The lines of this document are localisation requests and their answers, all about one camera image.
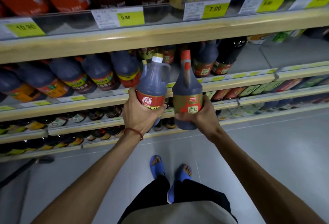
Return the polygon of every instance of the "white tile floor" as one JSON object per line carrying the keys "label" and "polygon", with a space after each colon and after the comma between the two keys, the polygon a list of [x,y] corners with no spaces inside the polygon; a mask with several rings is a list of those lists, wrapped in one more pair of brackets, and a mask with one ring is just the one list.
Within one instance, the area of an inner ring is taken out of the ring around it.
{"label": "white tile floor", "polygon": [[[228,125],[225,129],[263,168],[329,222],[328,126],[327,110]],[[54,163],[33,167],[20,223],[29,224],[109,148],[58,154]],[[226,194],[239,224],[264,223],[222,156],[195,130],[141,142],[114,180],[93,224],[117,223],[126,206],[153,179],[149,160],[155,154],[162,157],[170,182],[181,163],[189,164],[193,180]]]}

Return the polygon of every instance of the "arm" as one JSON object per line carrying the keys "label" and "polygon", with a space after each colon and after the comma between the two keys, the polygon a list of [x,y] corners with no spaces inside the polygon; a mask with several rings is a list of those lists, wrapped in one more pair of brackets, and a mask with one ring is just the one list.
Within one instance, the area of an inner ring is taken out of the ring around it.
{"label": "arm", "polygon": [[[156,110],[147,109],[138,101],[135,90],[135,87],[129,89],[129,99],[122,112],[123,121],[126,128],[133,128],[144,135],[164,112],[166,105]],[[140,139],[139,134],[128,130],[109,152],[50,203],[31,224],[90,224],[115,176]]]}
{"label": "arm", "polygon": [[175,118],[191,121],[215,144],[225,161],[247,191],[267,224],[325,222],[298,196],[274,179],[247,155],[221,128],[215,109],[207,96],[196,114],[177,114]]}

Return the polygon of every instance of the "left hand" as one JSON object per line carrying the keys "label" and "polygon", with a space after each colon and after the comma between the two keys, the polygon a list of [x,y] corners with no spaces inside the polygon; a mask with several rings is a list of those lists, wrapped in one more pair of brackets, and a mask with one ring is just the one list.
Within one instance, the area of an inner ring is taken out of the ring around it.
{"label": "left hand", "polygon": [[151,129],[155,120],[164,113],[167,105],[163,104],[155,110],[146,108],[138,101],[136,89],[136,86],[129,89],[129,98],[123,106],[122,117],[126,128],[133,128],[145,135]]}

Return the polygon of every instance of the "label logo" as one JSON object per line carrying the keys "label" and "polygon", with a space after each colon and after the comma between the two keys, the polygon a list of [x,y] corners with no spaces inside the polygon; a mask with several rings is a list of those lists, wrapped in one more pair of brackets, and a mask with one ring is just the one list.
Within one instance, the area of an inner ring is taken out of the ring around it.
{"label": "label logo", "polygon": [[196,97],[190,97],[189,101],[196,102]]}
{"label": "label logo", "polygon": [[151,98],[149,98],[149,97],[143,97],[143,99],[142,99],[142,104],[143,105],[151,106],[151,103],[152,103],[152,99]]}

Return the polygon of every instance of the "foot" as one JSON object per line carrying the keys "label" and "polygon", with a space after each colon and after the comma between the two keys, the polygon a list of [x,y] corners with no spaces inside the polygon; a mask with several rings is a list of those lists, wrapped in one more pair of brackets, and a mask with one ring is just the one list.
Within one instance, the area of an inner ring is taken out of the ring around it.
{"label": "foot", "polygon": [[[179,166],[179,168],[177,169],[177,171],[175,173],[175,181],[183,182],[183,180],[185,180],[185,179],[191,180],[191,176],[192,176],[191,167],[186,164],[182,164],[181,166]],[[175,182],[168,191],[168,202],[169,203],[173,203],[175,200],[174,186],[175,186]]]}
{"label": "foot", "polygon": [[150,169],[154,179],[156,179],[160,175],[166,176],[166,174],[164,173],[164,166],[159,155],[154,155],[151,157]]}

